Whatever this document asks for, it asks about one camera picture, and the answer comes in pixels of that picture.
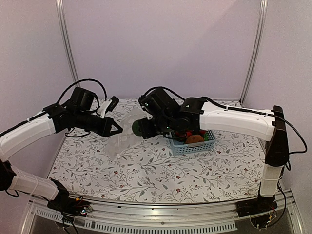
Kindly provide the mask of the green bell pepper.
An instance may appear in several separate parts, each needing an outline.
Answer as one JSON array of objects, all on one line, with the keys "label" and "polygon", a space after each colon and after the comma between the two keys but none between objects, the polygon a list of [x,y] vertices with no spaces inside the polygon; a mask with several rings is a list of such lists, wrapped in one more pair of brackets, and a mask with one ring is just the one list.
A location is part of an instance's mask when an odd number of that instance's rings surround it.
[{"label": "green bell pepper", "polygon": [[132,132],[134,133],[134,135],[141,137],[142,136],[142,132],[139,126],[139,120],[135,120],[132,123]]}]

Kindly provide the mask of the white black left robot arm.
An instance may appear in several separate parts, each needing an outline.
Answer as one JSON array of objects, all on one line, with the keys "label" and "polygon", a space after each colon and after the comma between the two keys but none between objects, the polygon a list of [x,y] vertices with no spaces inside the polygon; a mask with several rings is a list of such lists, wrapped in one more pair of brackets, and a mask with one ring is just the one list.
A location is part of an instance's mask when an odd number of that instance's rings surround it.
[{"label": "white black left robot arm", "polygon": [[57,180],[40,178],[24,172],[9,162],[9,158],[32,143],[62,132],[65,129],[83,129],[102,137],[122,133],[123,129],[110,117],[119,103],[117,97],[98,104],[92,110],[93,101],[98,101],[95,93],[76,87],[71,97],[63,104],[51,104],[35,116],[4,131],[0,135],[0,189],[1,191],[20,191],[44,197],[63,212],[69,211],[73,204],[67,189]]}]

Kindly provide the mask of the clear zip top bag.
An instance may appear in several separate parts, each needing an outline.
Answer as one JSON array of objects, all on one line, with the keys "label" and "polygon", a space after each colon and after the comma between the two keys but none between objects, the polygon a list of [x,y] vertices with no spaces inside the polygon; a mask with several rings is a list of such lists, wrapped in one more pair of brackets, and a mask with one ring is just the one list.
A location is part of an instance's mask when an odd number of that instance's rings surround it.
[{"label": "clear zip top bag", "polygon": [[137,107],[125,115],[119,124],[123,128],[122,133],[112,136],[107,142],[105,151],[110,160],[120,158],[121,153],[124,153],[125,150],[137,146],[143,141],[142,137],[133,133],[132,125],[136,120],[146,118],[146,116],[145,112]]}]

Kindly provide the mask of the light blue plastic basket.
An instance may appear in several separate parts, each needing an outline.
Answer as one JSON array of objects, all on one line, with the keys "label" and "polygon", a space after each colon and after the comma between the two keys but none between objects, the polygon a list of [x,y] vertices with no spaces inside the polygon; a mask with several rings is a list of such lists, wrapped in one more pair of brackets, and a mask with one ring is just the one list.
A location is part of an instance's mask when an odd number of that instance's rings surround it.
[{"label": "light blue plastic basket", "polygon": [[213,140],[194,144],[185,144],[186,138],[178,139],[177,137],[174,137],[171,133],[169,134],[168,139],[170,141],[171,149],[174,155],[185,155],[207,151],[211,149],[215,143],[215,140]]}]

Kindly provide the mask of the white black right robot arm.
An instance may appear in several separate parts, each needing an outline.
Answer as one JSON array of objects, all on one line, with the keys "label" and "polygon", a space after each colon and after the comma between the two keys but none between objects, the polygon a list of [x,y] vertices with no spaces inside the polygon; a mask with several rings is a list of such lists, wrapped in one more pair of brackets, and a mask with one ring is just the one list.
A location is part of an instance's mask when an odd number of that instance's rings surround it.
[{"label": "white black right robot arm", "polygon": [[265,165],[259,197],[252,202],[261,213],[271,204],[271,197],[283,166],[289,161],[288,136],[283,109],[253,110],[219,104],[208,97],[189,97],[181,105],[170,97],[164,87],[155,87],[143,94],[138,102],[148,116],[139,120],[144,139],[178,132],[183,138],[188,130],[221,130],[244,134],[266,142]]}]

